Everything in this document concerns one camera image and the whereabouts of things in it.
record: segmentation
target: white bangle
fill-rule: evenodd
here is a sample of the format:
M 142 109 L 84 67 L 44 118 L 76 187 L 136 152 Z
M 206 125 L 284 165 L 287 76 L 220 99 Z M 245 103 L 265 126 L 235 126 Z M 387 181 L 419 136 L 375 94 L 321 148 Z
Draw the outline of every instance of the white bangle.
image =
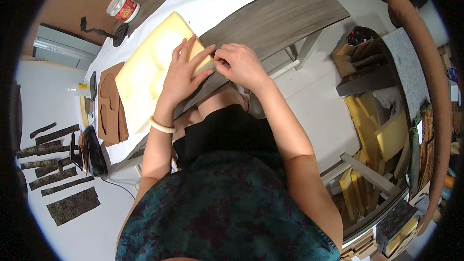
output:
M 154 129 L 157 129 L 161 132 L 164 132 L 164 133 L 169 133 L 169 134 L 173 134 L 173 133 L 176 133 L 177 132 L 177 127 L 174 125 L 174 127 L 166 127 L 166 126 L 163 126 L 161 124 L 158 124 L 154 119 L 153 119 L 153 116 L 151 116 L 150 118 L 148 118 L 148 123 L 150 123 L 150 125 L 152 125 L 154 127 Z

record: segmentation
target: woman's right hand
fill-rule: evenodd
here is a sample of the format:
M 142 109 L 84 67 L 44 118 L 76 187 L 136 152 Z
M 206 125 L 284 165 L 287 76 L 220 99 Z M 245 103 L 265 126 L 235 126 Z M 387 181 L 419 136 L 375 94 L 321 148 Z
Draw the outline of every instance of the woman's right hand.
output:
M 223 65 L 227 61 L 230 69 Z M 243 44 L 224 44 L 214 55 L 216 70 L 228 80 L 253 93 L 259 93 L 272 80 L 266 74 L 252 49 Z

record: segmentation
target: black skirt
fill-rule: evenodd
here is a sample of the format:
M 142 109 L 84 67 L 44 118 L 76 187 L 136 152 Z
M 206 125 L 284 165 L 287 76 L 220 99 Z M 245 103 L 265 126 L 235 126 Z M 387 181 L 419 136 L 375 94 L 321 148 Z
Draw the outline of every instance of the black skirt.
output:
M 202 122 L 185 128 L 185 136 L 174 142 L 174 149 L 182 169 L 198 156 L 213 151 L 249 152 L 258 158 L 278 154 L 267 119 L 257 119 L 243 111 L 240 104 L 214 111 Z

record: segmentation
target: jar lid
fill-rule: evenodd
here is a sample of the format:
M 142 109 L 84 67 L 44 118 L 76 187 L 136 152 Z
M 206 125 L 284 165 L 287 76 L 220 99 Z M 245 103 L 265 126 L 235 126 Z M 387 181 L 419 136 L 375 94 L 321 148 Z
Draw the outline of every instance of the jar lid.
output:
M 114 9 L 116 8 L 116 5 L 118 4 L 119 0 L 112 0 L 109 5 L 108 5 L 108 8 L 106 9 L 106 13 L 107 14 L 110 14 L 111 16 L 114 16 L 112 15 L 112 13 L 116 14 L 119 10 L 116 10 L 116 12 L 114 11 Z

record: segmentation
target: woman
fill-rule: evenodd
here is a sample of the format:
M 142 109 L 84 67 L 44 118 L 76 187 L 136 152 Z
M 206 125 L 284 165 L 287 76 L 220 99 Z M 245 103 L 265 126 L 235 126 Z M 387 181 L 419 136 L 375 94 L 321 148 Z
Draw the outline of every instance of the woman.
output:
M 116 259 L 337 260 L 341 217 L 311 142 L 248 47 L 224 44 L 214 55 L 216 70 L 251 90 L 267 119 L 247 113 L 246 98 L 223 87 L 176 121 L 182 171 L 169 174 L 173 135 L 161 130 L 173 132 L 174 108 L 213 73 L 192 79 L 215 48 L 188 62 L 195 38 L 173 51 Z

